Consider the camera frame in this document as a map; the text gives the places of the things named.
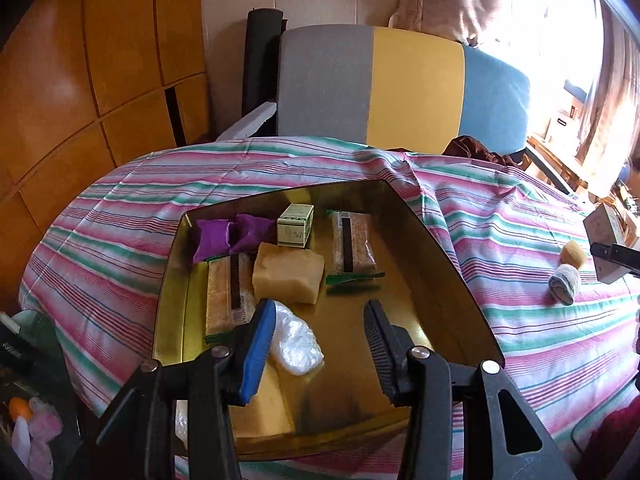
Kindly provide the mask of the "clear plastic bundle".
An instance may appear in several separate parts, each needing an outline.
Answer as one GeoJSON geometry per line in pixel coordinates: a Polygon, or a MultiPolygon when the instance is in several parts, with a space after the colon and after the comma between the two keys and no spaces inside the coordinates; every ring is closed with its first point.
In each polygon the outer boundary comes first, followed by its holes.
{"type": "Polygon", "coordinates": [[[280,301],[276,306],[276,325],[270,346],[270,356],[284,370],[303,376],[316,370],[324,354],[309,325],[280,301]]]}

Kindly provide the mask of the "orange fruit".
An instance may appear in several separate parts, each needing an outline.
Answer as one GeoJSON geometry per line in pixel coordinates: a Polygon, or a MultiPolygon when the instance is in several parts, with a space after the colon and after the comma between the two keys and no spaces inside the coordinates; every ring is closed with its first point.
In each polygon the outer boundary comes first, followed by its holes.
{"type": "Polygon", "coordinates": [[[32,419],[32,414],[34,414],[29,402],[18,396],[14,396],[9,400],[8,409],[14,422],[17,422],[17,419],[20,417],[24,418],[26,422],[29,422],[32,419]]]}

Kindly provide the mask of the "dark red cloth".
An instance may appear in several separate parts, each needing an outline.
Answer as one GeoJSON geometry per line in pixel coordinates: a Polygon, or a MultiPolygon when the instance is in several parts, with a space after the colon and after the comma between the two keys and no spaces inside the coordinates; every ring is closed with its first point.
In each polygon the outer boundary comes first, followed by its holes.
{"type": "Polygon", "coordinates": [[[492,162],[506,167],[517,167],[518,164],[509,155],[500,155],[489,151],[484,144],[472,136],[457,136],[452,139],[442,152],[444,156],[462,157],[468,159],[492,162]]]}

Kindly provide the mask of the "purple snack packet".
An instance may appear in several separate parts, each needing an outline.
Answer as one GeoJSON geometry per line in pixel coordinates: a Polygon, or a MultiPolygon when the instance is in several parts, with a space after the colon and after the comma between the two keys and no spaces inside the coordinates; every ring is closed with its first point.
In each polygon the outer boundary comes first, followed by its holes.
{"type": "Polygon", "coordinates": [[[232,222],[230,252],[232,254],[254,254],[262,243],[277,241],[277,221],[256,217],[252,214],[237,214],[232,222]]]}
{"type": "Polygon", "coordinates": [[[198,248],[193,256],[194,263],[204,262],[229,255],[232,222],[226,219],[201,219],[198,227],[198,248]]]}

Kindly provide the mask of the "grey yellow blue chair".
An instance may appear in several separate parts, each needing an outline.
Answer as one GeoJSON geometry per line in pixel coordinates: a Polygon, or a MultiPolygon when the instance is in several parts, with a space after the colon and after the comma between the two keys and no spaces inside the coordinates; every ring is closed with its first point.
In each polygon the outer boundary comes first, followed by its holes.
{"type": "Polygon", "coordinates": [[[327,136],[374,148],[442,154],[468,136],[488,151],[528,157],[561,192],[570,186],[528,146],[529,80],[458,42],[364,25],[287,30],[271,62],[276,94],[221,139],[247,139],[274,122],[277,136],[327,136]]]}

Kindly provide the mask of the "rolled black yoga mat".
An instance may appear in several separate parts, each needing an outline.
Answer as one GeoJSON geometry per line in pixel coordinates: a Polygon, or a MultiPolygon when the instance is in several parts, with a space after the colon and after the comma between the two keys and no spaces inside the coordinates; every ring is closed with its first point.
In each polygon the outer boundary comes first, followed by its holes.
{"type": "Polygon", "coordinates": [[[279,9],[248,12],[242,77],[242,116],[277,99],[280,40],[286,19],[279,9]]]}

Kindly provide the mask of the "striped pink green bedsheet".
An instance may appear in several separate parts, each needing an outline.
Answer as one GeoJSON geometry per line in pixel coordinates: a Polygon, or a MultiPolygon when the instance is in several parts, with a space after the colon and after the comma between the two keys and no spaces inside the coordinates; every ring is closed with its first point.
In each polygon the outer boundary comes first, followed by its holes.
{"type": "Polygon", "coordinates": [[[101,413],[151,352],[160,281],[187,210],[362,179],[390,183],[427,226],[577,477],[604,478],[639,423],[639,282],[602,284],[586,264],[575,301],[557,304],[548,281],[566,243],[587,245],[585,211],[513,167],[301,136],[144,155],[73,192],[30,256],[18,303],[52,320],[78,396],[101,413]]]}

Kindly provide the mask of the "yellow sponge block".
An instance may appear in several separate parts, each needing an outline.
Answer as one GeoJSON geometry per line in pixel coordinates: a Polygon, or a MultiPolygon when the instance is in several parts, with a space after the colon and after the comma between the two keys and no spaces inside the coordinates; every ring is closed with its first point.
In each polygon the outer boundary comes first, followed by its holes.
{"type": "Polygon", "coordinates": [[[310,249],[262,243],[252,276],[254,296],[282,304],[315,304],[325,265],[322,255],[310,249]]]}

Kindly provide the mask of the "small green white box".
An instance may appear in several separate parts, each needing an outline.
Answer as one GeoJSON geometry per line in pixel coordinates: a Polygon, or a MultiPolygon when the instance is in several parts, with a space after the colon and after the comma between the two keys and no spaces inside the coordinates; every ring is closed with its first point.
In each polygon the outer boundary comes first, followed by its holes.
{"type": "Polygon", "coordinates": [[[314,206],[289,204],[277,220],[277,242],[280,246],[305,248],[314,221],[314,206]]]}

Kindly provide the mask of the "black thermos bottle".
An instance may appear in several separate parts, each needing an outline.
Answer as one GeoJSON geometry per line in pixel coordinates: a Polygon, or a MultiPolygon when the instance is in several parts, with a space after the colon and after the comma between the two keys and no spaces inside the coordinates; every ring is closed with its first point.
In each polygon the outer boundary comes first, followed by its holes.
{"type": "Polygon", "coordinates": [[[0,325],[0,362],[21,376],[32,374],[37,350],[8,326],[0,325]]]}

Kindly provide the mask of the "gold metal tin tray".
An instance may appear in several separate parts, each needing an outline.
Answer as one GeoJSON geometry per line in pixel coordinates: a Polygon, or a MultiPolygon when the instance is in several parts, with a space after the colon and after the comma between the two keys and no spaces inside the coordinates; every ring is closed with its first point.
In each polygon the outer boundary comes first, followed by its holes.
{"type": "Polygon", "coordinates": [[[294,376],[268,361],[259,389],[230,411],[240,460],[291,458],[348,448],[396,434],[409,413],[395,408],[378,383],[362,310],[376,299],[390,322],[416,344],[469,366],[503,358],[480,307],[435,237],[390,184],[352,181],[247,196],[192,209],[179,220],[158,298],[154,356],[163,364],[190,361],[205,350],[207,269],[194,263],[198,220],[236,214],[277,217],[292,203],[314,206],[310,248],[332,255],[329,212],[367,212],[382,278],[348,292],[320,292],[312,306],[294,304],[324,355],[322,367],[294,376]]]}

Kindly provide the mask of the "wooden wardrobe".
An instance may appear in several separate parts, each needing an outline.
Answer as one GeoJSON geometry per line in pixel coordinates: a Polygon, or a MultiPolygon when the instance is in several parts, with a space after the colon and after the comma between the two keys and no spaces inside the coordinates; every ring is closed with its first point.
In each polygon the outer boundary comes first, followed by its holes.
{"type": "Polygon", "coordinates": [[[1,51],[1,307],[88,185],[207,140],[201,0],[36,0],[1,51]]]}

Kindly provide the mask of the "cereal bar green wrapper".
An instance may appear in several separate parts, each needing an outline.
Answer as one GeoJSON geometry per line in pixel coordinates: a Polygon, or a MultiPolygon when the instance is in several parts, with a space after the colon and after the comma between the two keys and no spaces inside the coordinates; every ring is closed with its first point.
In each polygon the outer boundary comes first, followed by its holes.
{"type": "Polygon", "coordinates": [[[330,210],[332,266],[326,286],[344,287],[384,278],[371,242],[372,216],[365,212],[330,210]]]}

